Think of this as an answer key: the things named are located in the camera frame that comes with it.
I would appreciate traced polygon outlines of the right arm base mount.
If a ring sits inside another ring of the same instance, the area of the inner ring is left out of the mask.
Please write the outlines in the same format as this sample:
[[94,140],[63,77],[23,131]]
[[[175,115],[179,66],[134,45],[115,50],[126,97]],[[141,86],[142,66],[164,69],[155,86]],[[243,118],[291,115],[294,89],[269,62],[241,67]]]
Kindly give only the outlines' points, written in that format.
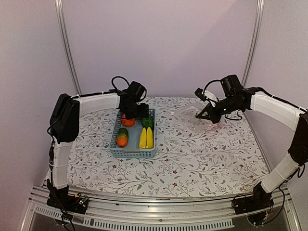
[[253,188],[253,195],[239,198],[235,196],[231,202],[231,206],[235,214],[244,214],[257,210],[269,208],[274,205],[272,193],[267,193],[261,186],[261,182]]

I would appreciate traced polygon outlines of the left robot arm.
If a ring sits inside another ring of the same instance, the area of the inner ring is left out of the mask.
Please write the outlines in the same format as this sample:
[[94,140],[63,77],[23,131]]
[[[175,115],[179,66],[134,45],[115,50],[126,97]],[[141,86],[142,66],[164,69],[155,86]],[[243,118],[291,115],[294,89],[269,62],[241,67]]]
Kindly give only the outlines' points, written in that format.
[[75,96],[63,93],[58,97],[47,129],[51,136],[49,166],[53,189],[68,186],[68,158],[72,143],[79,135],[80,117],[106,109],[119,109],[126,119],[145,117],[149,114],[149,106],[142,102],[146,94],[142,84],[132,81],[124,90],[113,87],[108,91]]

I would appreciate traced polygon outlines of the clear zip top bag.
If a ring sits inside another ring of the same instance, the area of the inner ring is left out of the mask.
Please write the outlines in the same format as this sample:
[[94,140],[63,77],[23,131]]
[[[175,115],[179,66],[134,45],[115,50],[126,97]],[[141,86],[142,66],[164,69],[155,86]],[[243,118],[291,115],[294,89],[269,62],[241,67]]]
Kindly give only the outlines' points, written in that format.
[[210,120],[199,119],[196,115],[203,110],[205,106],[200,103],[191,103],[174,113],[184,129],[191,132],[201,133],[220,129],[221,123],[213,124]]

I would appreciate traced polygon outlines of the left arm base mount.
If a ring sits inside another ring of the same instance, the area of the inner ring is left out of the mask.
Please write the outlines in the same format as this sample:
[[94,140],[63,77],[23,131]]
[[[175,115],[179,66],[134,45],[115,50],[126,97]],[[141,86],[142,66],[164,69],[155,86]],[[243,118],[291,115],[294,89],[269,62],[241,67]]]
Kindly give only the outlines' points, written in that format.
[[47,205],[79,214],[85,214],[88,208],[89,198],[80,192],[75,195],[69,195],[69,186],[62,189],[56,189],[48,179],[47,188],[50,191]]

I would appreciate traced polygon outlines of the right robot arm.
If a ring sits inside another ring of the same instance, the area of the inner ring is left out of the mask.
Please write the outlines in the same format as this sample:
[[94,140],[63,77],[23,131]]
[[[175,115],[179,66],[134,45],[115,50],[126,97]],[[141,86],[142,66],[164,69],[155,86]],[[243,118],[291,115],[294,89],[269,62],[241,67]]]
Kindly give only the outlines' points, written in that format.
[[244,113],[250,110],[274,119],[294,133],[286,156],[267,176],[251,186],[254,195],[249,198],[249,206],[253,210],[259,210],[267,203],[267,196],[280,184],[291,179],[308,160],[308,111],[269,94],[261,87],[244,88],[241,85],[222,87],[225,93],[225,98],[222,100],[206,88],[198,88],[195,91],[200,100],[207,102],[205,108],[196,114],[196,118],[208,120],[212,124],[220,122],[225,124],[236,120],[228,117],[233,112]]

